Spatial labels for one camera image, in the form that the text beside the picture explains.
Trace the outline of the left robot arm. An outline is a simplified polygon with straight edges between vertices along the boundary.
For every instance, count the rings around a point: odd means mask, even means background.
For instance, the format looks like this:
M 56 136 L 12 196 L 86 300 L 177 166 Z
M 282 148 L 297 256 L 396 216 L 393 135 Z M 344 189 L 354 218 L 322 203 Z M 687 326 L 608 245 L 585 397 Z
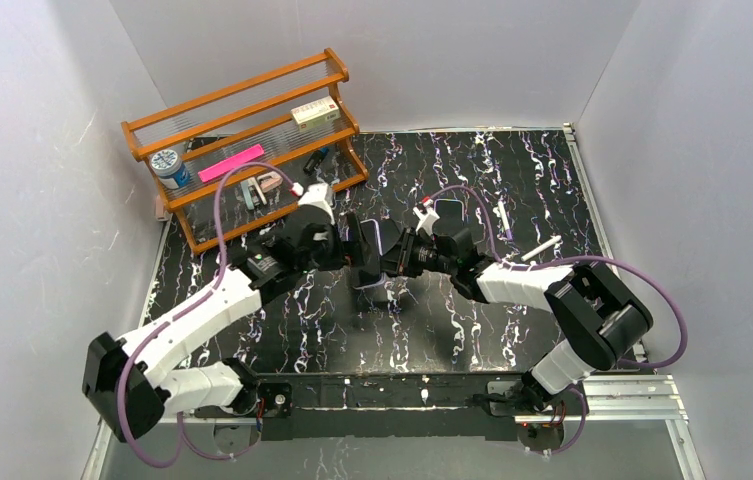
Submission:
M 257 388 L 240 361 L 182 362 L 206 341 L 294 290 L 307 273 L 362 265 L 371 251 L 352 212 L 302 204 L 283 225 L 222 254 L 213 280 L 157 319 L 119 337 L 90 341 L 82 393 L 116 438 L 130 445 L 165 417 L 234 407 Z

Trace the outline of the white pen with purple tip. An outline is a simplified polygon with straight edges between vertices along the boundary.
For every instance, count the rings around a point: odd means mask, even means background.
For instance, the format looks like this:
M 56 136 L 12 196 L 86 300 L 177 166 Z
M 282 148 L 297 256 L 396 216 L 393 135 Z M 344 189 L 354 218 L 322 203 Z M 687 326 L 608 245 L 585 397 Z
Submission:
M 500 218 L 500 222 L 502 224 L 504 238 L 506 240 L 508 240 L 508 241 L 512 241 L 513 240 L 513 234 L 512 234 L 510 219 L 509 219 L 507 210 L 505 208 L 505 204 L 504 204 L 504 202 L 502 200 L 499 200 L 497 202 L 497 212 L 498 212 L 498 216 Z

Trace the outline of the blue white jar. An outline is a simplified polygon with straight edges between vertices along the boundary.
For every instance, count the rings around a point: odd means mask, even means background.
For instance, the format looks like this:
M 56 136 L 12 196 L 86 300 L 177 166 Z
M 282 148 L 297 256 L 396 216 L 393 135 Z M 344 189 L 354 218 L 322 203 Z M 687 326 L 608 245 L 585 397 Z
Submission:
M 190 182 L 190 173 L 175 150 L 155 152 L 149 157 L 148 163 L 160 183 L 169 190 L 183 188 Z

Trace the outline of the orange wooden shelf rack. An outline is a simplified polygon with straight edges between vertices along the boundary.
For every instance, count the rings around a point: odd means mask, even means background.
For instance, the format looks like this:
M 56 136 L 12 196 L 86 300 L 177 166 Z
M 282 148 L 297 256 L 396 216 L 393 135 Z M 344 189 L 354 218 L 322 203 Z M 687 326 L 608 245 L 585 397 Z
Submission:
M 259 168 L 246 168 L 229 180 L 202 182 L 198 173 L 253 145 L 265 153 L 255 162 L 276 166 L 303 186 L 323 181 L 340 192 L 365 182 L 367 167 L 355 153 L 352 139 L 360 128 L 340 92 L 349 70 L 331 48 L 147 115 L 124 121 L 121 129 L 134 159 L 144 164 L 153 177 L 163 208 L 181 226 L 190 251 L 199 255 L 218 245 L 214 230 L 212 202 L 218 186 L 221 221 L 226 239 L 259 229 L 292 212 L 295 199 L 282 185 L 279 200 L 256 210 L 248 210 L 240 182 L 263 174 Z M 290 111 L 298 106 L 331 96 L 340 108 L 340 117 L 308 131 L 299 131 Z M 329 153 L 313 175 L 302 167 L 311 153 L 328 147 Z M 187 186 L 165 188 L 149 166 L 149 157 L 172 149 L 190 173 Z

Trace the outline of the pink flat bar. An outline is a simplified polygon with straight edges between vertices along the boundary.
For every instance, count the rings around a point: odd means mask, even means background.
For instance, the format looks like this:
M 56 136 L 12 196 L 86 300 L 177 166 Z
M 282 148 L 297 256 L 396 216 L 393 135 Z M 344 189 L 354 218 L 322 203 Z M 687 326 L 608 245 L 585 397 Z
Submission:
M 202 182 L 211 182 L 225 175 L 227 172 L 233 170 L 235 167 L 244 165 L 253 160 L 258 159 L 265 153 L 264 148 L 260 145 L 253 145 L 245 150 L 242 150 L 232 156 L 227 157 L 198 173 L 199 179 Z

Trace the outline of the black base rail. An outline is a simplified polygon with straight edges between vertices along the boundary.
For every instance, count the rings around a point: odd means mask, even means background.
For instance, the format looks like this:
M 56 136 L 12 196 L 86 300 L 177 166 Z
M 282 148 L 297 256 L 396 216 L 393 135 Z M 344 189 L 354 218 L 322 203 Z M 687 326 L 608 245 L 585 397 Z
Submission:
M 479 437 L 522 441 L 533 451 L 565 442 L 580 416 L 572 394 L 537 408 L 516 372 L 263 374 L 236 407 L 204 407 L 201 419 L 244 426 L 262 417 L 266 441 Z

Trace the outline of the white small box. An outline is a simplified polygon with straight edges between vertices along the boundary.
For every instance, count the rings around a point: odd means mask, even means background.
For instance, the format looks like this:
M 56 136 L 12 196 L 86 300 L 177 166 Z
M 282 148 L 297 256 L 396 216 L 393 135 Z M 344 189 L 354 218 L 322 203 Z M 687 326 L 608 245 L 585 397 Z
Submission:
M 290 115 L 299 131 L 308 131 L 340 117 L 340 108 L 331 96 L 293 108 Z

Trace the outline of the pink teal stapler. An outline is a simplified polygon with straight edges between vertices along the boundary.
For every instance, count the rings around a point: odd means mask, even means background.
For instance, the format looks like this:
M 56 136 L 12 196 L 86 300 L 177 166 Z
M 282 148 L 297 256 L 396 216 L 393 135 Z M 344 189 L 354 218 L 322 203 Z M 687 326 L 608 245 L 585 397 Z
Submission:
M 241 194 L 246 208 L 256 210 L 277 203 L 282 185 L 282 177 L 273 171 L 241 181 Z

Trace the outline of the white marker pen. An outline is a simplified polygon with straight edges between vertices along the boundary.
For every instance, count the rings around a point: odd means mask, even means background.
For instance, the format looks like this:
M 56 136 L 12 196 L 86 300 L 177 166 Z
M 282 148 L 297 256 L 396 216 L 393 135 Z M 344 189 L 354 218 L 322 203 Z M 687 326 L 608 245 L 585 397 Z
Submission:
M 529 263 L 532 259 L 539 256 L 541 253 L 545 252 L 546 250 L 555 247 L 558 245 L 562 240 L 562 237 L 560 235 L 555 235 L 545 242 L 541 243 L 537 247 L 533 248 L 529 252 L 523 254 L 521 256 L 521 261 L 523 263 Z

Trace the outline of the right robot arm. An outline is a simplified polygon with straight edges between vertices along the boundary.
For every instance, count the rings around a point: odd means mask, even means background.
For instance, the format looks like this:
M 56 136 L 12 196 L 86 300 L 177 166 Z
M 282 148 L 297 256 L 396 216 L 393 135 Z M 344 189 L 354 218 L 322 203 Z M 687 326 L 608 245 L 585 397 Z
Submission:
M 468 300 L 552 314 L 563 340 L 523 373 L 511 393 L 491 395 L 495 402 L 540 410 L 592 373 L 610 370 L 653 326 L 647 307 L 603 259 L 506 267 L 480 252 L 466 228 L 427 235 L 392 220 L 364 222 L 361 238 L 365 285 L 436 272 Z

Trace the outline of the dark marker pen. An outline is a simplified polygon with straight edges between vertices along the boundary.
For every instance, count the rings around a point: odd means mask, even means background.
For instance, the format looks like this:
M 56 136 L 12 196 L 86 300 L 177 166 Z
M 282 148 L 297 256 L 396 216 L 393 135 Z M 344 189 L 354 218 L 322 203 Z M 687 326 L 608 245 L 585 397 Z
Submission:
M 319 148 L 311 153 L 302 170 L 306 175 L 313 175 L 329 153 L 328 147 Z

